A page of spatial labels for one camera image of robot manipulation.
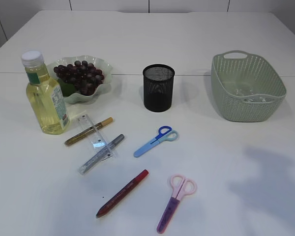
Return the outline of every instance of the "pink scissors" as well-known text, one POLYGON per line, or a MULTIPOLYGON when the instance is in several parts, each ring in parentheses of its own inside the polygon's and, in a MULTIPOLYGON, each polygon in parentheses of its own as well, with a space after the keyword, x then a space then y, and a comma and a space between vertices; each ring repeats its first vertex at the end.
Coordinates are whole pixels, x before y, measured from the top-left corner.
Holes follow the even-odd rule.
POLYGON ((163 213, 163 216, 162 216, 160 222, 158 223, 157 232, 159 234, 164 233, 164 231, 166 230, 166 228, 167 228, 170 220, 172 219, 172 216, 173 216, 174 212, 176 211, 183 196, 194 194, 197 191, 196 183, 193 180, 188 179, 182 175, 173 175, 171 177, 171 186, 173 188, 173 194, 167 204, 167 207, 163 213), (180 178, 180 182, 175 185, 174 178, 176 178, 176 177, 180 178), (186 187, 189 183, 192 188, 187 191, 186 187))

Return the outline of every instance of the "scissor handle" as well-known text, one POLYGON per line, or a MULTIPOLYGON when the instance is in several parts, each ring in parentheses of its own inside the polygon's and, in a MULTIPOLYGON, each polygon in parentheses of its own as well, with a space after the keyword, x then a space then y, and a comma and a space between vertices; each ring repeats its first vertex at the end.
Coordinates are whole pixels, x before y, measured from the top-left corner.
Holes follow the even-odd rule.
POLYGON ((174 140, 176 140, 177 138, 178 138, 178 132, 175 131, 175 130, 171 130, 171 131, 167 132, 163 137, 159 138, 158 141, 159 141, 160 143, 163 142, 163 141, 174 141, 174 140))
POLYGON ((159 129, 158 129, 158 135, 155 137, 156 139, 160 139, 161 137, 163 137, 164 135, 168 134, 170 131, 172 130, 172 128, 170 126, 167 126, 167 125, 164 125, 164 126, 161 126, 159 129))
POLYGON ((173 188, 172 197, 175 197, 179 201, 183 198, 183 196, 194 194, 197 191, 197 184, 195 181, 179 174, 173 175, 171 177, 171 186, 173 188), (176 177, 180 178, 180 182, 177 185, 174 184, 174 178, 176 177), (186 191, 188 183, 191 184, 192 189, 186 191))

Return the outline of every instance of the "glass bowl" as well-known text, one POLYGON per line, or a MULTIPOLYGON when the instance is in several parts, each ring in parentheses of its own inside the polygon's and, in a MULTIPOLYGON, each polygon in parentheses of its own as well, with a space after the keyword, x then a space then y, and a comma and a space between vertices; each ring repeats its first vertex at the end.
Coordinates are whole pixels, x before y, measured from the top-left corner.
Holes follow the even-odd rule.
POLYGON ((68 97, 64 97, 64 101, 69 104, 74 104, 76 102, 88 102, 92 100, 94 96, 99 95, 102 91, 106 89, 106 87, 110 86, 109 84, 112 81, 111 71, 113 70, 113 67, 101 58, 96 58, 96 57, 88 56, 88 55, 61 58, 53 63, 48 64, 47 70, 49 75, 55 78, 56 80, 58 80, 59 78, 54 72, 54 67, 59 65, 67 66, 68 64, 74 64, 76 60, 79 60, 79 61, 86 60, 88 63, 93 63, 97 69, 101 69, 103 71, 103 75, 105 76, 105 79, 103 81, 103 84, 99 85, 96 88, 95 92, 90 96, 85 96, 76 92, 71 94, 68 97))

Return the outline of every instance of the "basket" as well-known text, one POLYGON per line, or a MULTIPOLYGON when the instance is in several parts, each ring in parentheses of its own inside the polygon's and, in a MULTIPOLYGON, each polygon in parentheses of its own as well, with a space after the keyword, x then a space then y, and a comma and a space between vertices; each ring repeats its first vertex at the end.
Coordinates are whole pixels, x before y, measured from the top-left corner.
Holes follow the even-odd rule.
POLYGON ((286 95, 286 88, 273 67, 263 57, 243 51, 214 56, 211 85, 218 110, 230 121, 267 120, 286 95), (245 58, 225 58, 234 53, 245 58))

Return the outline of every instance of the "ruler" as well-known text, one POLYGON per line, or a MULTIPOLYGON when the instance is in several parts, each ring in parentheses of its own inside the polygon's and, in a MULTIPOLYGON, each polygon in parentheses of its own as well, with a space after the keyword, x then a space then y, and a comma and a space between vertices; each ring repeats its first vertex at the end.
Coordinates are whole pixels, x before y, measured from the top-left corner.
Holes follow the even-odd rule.
POLYGON ((88 140, 91 142, 91 145, 93 146, 95 153, 98 153, 101 151, 103 148, 107 148, 107 152, 105 154, 105 157, 102 160, 106 160, 109 157, 113 156, 113 152, 110 150, 108 147, 105 139, 102 137, 92 120, 89 118, 87 114, 83 114, 79 117, 77 117, 77 122, 79 126, 81 127, 82 130, 86 130, 90 128, 91 126, 94 127, 96 132, 93 132, 87 136, 88 140))

